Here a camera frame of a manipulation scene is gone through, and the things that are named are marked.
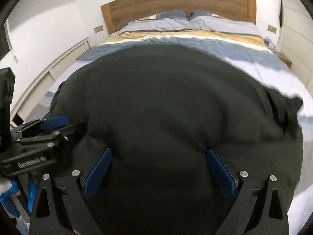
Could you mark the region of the white low cabinet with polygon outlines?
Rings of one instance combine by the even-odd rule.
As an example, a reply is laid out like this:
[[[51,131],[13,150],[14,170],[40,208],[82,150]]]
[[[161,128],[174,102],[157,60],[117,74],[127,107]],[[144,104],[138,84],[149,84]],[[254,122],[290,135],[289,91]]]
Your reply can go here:
[[[54,82],[89,49],[89,42],[85,38],[56,58],[28,86],[12,109],[11,118],[18,115],[22,120],[26,120]]]

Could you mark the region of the right wall switch plate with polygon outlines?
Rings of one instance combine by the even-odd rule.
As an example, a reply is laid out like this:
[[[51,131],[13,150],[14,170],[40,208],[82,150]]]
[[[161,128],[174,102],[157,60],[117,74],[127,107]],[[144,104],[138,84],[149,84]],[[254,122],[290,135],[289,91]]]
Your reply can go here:
[[[277,28],[275,28],[275,27],[273,27],[273,26],[271,26],[271,25],[268,25],[268,26],[267,26],[267,30],[268,30],[269,32],[274,33],[274,34],[277,33]]]

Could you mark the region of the white wardrobe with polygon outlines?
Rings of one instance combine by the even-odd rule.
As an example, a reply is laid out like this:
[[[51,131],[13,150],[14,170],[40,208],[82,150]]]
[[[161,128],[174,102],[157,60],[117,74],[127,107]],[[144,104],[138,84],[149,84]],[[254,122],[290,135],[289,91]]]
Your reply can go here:
[[[312,93],[312,18],[300,0],[282,0],[280,51],[291,70]]]

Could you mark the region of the black puffer coat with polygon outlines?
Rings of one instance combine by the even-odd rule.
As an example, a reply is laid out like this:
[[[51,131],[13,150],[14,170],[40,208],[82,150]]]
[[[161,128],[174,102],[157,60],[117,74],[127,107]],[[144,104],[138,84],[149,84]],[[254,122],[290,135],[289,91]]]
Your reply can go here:
[[[207,151],[258,181],[275,175],[287,211],[301,174],[302,104],[203,52],[146,45],[74,72],[48,117],[85,125],[75,167],[112,150],[87,201],[103,233],[214,234],[232,201],[209,170]]]

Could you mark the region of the striped duvet cover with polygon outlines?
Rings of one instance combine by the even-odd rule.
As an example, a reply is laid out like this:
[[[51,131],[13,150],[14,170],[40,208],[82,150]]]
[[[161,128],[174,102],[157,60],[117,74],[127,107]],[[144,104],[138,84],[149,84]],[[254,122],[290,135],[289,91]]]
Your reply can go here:
[[[177,44],[204,52],[230,63],[262,85],[274,88],[284,96],[300,97],[303,100],[303,106],[298,112],[304,143],[302,170],[288,211],[290,234],[299,234],[303,231],[312,214],[312,96],[291,70],[265,47],[259,36],[204,30],[124,32],[118,36],[110,36],[104,43],[83,54],[57,77],[26,120],[42,118],[47,114],[60,84],[79,68],[123,48],[152,44]]]

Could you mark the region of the wooden headboard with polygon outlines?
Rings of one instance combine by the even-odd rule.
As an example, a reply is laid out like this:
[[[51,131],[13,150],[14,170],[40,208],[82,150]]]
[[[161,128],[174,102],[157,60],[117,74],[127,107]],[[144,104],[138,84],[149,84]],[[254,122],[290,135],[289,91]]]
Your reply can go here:
[[[119,31],[129,22],[145,16],[184,10],[204,10],[227,19],[256,23],[256,0],[115,0],[101,7],[109,34]]]

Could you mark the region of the wooden nightstand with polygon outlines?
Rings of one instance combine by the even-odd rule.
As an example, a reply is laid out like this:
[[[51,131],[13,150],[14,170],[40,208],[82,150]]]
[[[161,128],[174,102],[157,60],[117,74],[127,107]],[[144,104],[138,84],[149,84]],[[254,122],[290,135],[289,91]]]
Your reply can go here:
[[[288,68],[291,68],[292,66],[292,62],[286,58],[283,54],[281,54],[280,52],[275,52],[275,55],[283,62],[287,65]]]

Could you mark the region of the wall switch plate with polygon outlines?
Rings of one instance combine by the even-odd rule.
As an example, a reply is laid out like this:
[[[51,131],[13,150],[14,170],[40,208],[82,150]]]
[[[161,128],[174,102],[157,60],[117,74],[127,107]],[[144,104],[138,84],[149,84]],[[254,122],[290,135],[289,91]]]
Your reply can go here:
[[[98,33],[98,32],[101,32],[101,31],[103,31],[103,26],[102,26],[102,25],[100,25],[100,26],[94,28],[94,32],[95,32],[95,33]]]
[[[275,28],[275,27],[273,27],[273,26],[271,26],[271,25],[268,25],[268,26],[267,26],[267,30],[268,30],[269,32],[274,33],[274,34],[277,33],[277,28]]]

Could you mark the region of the left wall switch plate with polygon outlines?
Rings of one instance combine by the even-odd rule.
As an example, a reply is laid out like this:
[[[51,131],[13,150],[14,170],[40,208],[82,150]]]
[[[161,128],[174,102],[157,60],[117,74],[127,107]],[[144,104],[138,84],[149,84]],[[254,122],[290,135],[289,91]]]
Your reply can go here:
[[[98,33],[98,32],[101,32],[101,31],[103,31],[103,26],[102,26],[102,25],[100,25],[100,26],[94,28],[94,32],[95,32],[95,33]]]

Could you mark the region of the striped pillow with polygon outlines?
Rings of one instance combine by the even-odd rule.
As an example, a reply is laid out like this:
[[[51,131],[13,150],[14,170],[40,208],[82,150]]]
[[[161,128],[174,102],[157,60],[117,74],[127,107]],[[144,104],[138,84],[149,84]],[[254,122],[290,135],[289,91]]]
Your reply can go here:
[[[193,30],[260,36],[256,25],[252,22],[226,19],[203,10],[192,10],[189,21]]]
[[[189,29],[189,27],[190,21],[184,10],[171,10],[132,21],[123,27],[119,33],[150,30],[169,32]]]

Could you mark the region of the right striped pillow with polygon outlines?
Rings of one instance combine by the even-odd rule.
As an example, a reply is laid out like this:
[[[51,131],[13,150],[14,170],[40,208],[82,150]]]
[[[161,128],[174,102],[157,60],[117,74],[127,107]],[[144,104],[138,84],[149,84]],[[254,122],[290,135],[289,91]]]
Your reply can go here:
[[[203,10],[192,10],[189,21],[193,30],[260,36],[256,25],[252,22],[226,19]]]

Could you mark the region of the left striped pillow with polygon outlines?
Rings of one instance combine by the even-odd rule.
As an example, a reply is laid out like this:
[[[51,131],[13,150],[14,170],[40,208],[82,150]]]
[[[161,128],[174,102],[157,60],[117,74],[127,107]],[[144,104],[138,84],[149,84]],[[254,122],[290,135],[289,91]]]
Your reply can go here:
[[[119,33],[150,30],[169,32],[189,29],[189,27],[190,21],[184,10],[171,10],[132,21],[123,27]]]

